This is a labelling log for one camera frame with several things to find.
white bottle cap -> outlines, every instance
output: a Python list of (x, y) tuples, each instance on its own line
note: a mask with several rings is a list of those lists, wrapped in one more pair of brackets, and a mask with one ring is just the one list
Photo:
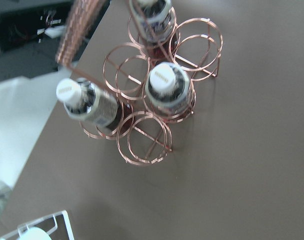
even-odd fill
[(82, 89), (76, 81), (65, 78), (58, 83), (56, 96), (59, 101), (66, 105), (74, 106), (79, 103), (82, 98)]
[(52, 240), (51, 237), (38, 227), (31, 227), (18, 240)]
[(142, 6), (151, 6), (157, 2), (157, 0), (137, 0), (137, 2)]
[(175, 87), (175, 73), (167, 63), (157, 65), (150, 74), (150, 83), (159, 94), (167, 94)]

white floor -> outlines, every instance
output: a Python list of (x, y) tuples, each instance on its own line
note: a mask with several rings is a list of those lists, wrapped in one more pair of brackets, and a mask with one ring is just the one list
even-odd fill
[(14, 188), (55, 106), (57, 83), (70, 74), (63, 68), (0, 82), (0, 181), (9, 187)]

brown tabletop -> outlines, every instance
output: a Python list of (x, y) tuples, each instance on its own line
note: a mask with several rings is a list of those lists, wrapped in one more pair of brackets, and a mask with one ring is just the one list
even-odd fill
[[(179, 23), (211, 18), (224, 37), (219, 76), (196, 85), (195, 115), (171, 127), (174, 152), (126, 164), (58, 103), (0, 235), (66, 209), (76, 239), (304, 239), (304, 0), (173, 5)], [(80, 69), (102, 78), (105, 55), (129, 41), (128, 16), (112, 1)]]

small bottle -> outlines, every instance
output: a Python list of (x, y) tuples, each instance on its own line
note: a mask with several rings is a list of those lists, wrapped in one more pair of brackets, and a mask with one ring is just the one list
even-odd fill
[(193, 98), (191, 81), (180, 65), (162, 62), (149, 73), (145, 92), (151, 104), (164, 114), (186, 112)]
[[(70, 78), (61, 80), (57, 85), (56, 96), (64, 103), (72, 119), (93, 123), (111, 131), (116, 129), (122, 119), (120, 101), (85, 78), (77, 81)], [(128, 105), (123, 107), (126, 117), (131, 109)]]
[[(133, 12), (134, 19), (141, 33), (141, 37), (147, 42), (147, 47), (157, 46), (157, 40), (161, 43), (164, 42), (163, 47), (168, 54), (169, 48), (169, 36), (175, 28), (175, 17), (171, 11), (172, 2), (171, 0), (136, 0), (140, 9), (144, 13), (148, 24), (154, 30), (158, 39), (155, 39), (146, 25), (144, 18), (141, 17), (137, 9), (135, 8), (133, 1), (130, 0), (130, 8)], [(177, 46), (177, 34), (175, 33), (172, 38), (171, 50)], [(148, 55), (153, 59), (165, 58), (164, 53), (160, 47), (147, 49)]]

copper wire rack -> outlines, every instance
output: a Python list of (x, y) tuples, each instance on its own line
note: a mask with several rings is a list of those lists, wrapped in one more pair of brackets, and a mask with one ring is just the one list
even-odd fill
[[(142, 34), (137, 27), (137, 23), (133, 20), (133, 12), (130, 8), (130, 1), (137, 9), (138, 14), (144, 19), (145, 24), (157, 44), (150, 46), (146, 41), (140, 37)], [(102, 0), (76, 0), (70, 12), (67, 31), (61, 40), (61, 45), (58, 50), (56, 60), (59, 64), (72, 69), (79, 76), (85, 77), (94, 82), (98, 87), (108, 91), (122, 102), (122, 117), (120, 124), (111, 132), (106, 133), (102, 129), (96, 127), (94, 131), (87, 129), (85, 124), (80, 121), (80, 126), (84, 133), (94, 139), (108, 139), (116, 140), (117, 148), (123, 159), (135, 166), (150, 166), (158, 163), (173, 151), (172, 148), (172, 133), (170, 129), (171, 124), (182, 122), (192, 114), (194, 114), (194, 107), (196, 104), (196, 90), (194, 89), (194, 82), (203, 81), (209, 77), (217, 77), (219, 72), (219, 65), (221, 59), (221, 52), (223, 47), (222, 34), (215, 23), (208, 18), (191, 18), (178, 24), (175, 9), (172, 7), (170, 14), (174, 17), (174, 28), (166, 40), (161, 42), (158, 36), (153, 31), (153, 28), (148, 24), (148, 21), (138, 6), (136, 0), (126, 0), (126, 4), (130, 13), (127, 22), (128, 36), (131, 42), (125, 42), (113, 48), (105, 57), (103, 64), (103, 78), (104, 83), (97, 81), (94, 77), (86, 72), (71, 67), (71, 62), (76, 53), (81, 41), (87, 33), (89, 26), (93, 19), (97, 16), (104, 1)], [(197, 31), (192, 35), (184, 34), (184, 29), (193, 28)], [(177, 37), (177, 45), (172, 46), (174, 36)], [(192, 41), (203, 41), (206, 47), (196, 47), (200, 54), (199, 61), (189, 59), (188, 54), (191, 52), (188, 44)], [(120, 62), (115, 62), (112, 55), (117, 54), (125, 48), (131, 48), (136, 51), (135, 54), (128, 55)], [(151, 57), (148, 54), (149, 50), (159, 48), (163, 53), (160, 58)], [(124, 70), (123, 66), (131, 61), (143, 61), (146, 68), (138, 78)], [(186, 71), (191, 79), (190, 94), (188, 95), (188, 107), (179, 114), (164, 114), (153, 107), (153, 105), (146, 98), (145, 84), (147, 81), (149, 71), (159, 62), (167, 61), (181, 65), (182, 69)], [(107, 66), (114, 68), (115, 77), (111, 79), (107, 76)], [(134, 84), (131, 89), (121, 89), (120, 81), (122, 76), (123, 81), (130, 81)], [(124, 106), (130, 106), (131, 113), (124, 115)], [(144, 122), (153, 121), (158, 125), (159, 130), (155, 130), (153, 134), (148, 133), (148, 127), (142, 127)], [(146, 139), (150, 140), (147, 146), (141, 147), (146, 149), (145, 153), (136, 153), (134, 150), (135, 136), (134, 131)], [(157, 153), (153, 153), (155, 148), (158, 148)]]

